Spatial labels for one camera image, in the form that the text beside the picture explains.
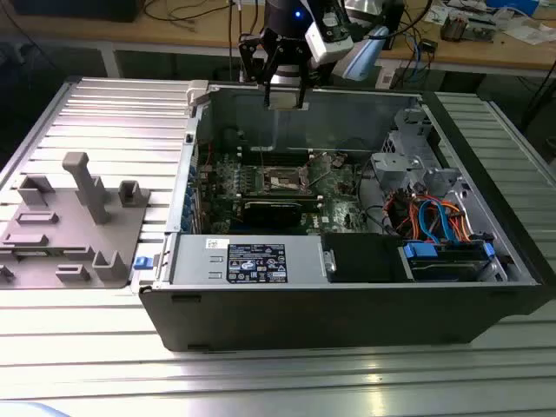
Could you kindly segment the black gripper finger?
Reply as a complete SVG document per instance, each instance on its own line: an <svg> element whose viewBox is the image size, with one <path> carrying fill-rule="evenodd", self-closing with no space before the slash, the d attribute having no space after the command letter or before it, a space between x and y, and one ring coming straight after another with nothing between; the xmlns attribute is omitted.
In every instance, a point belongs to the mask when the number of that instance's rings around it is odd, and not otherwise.
<svg viewBox="0 0 556 417"><path fill-rule="evenodd" d="M246 78L263 88L263 106L270 105L271 80L277 70L275 59L278 35L270 29L263 29L258 36L240 34L238 50L245 69Z"/></svg>
<svg viewBox="0 0 556 417"><path fill-rule="evenodd" d="M279 83L293 85L299 82L297 108L301 108L307 87L309 86L309 65L312 54L305 41L293 38L281 38L277 44Z"/></svg>

